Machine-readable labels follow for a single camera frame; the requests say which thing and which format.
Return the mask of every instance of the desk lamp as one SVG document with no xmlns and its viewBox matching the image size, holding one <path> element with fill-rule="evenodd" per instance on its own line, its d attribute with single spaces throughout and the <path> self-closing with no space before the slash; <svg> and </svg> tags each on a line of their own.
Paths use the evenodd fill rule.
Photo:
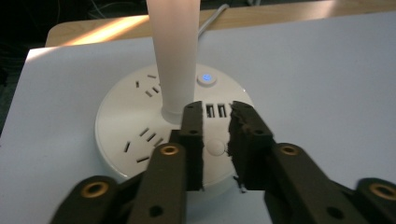
<svg viewBox="0 0 396 224">
<path fill-rule="evenodd" d="M 200 0 L 147 4 L 156 64 L 136 68 L 108 92 L 96 117 L 97 146 L 118 180 L 138 175 L 152 150 L 179 129 L 184 106 L 202 101 L 205 194 L 189 198 L 217 195 L 231 186 L 234 173 L 226 153 L 230 103 L 252 102 L 233 79 L 197 64 Z"/>
</svg>

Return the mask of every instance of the white pole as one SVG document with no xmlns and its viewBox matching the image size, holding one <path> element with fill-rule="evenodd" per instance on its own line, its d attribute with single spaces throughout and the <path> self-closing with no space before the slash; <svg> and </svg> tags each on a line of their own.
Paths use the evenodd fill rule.
<svg viewBox="0 0 396 224">
<path fill-rule="evenodd" d="M 163 96 L 163 117 L 180 122 L 193 102 L 200 0 L 147 0 Z"/>
</svg>

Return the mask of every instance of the blue lit button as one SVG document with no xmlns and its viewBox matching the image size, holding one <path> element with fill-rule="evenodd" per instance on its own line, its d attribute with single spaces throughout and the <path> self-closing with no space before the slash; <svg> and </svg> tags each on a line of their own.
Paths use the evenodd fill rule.
<svg viewBox="0 0 396 224">
<path fill-rule="evenodd" d="M 203 87 L 211 87 L 216 83 L 217 78 L 211 74 L 205 73 L 198 75 L 197 81 Z"/>
</svg>

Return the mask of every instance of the round white base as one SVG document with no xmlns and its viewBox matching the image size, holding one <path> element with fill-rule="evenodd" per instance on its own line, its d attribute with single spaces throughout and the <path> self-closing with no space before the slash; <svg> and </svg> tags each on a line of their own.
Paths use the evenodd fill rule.
<svg viewBox="0 0 396 224">
<path fill-rule="evenodd" d="M 234 174 L 226 152 L 230 104 L 252 102 L 238 83 L 219 70 L 197 64 L 196 76 L 194 101 L 202 101 L 204 110 L 204 187 L 207 195 L 213 195 L 210 190 L 226 190 Z M 163 118 L 162 104 L 155 64 L 122 79 L 102 102 L 95 123 L 96 144 L 118 180 L 143 172 L 152 150 L 168 141 L 171 130 L 180 128 Z"/>
</svg>

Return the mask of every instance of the blue light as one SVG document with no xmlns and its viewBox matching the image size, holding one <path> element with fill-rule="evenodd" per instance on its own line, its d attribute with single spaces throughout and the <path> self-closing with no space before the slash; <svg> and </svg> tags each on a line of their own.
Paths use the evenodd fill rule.
<svg viewBox="0 0 396 224">
<path fill-rule="evenodd" d="M 212 76 L 210 76 L 209 74 L 203 74 L 202 79 L 204 81 L 210 81 L 210 80 L 212 80 Z"/>
</svg>

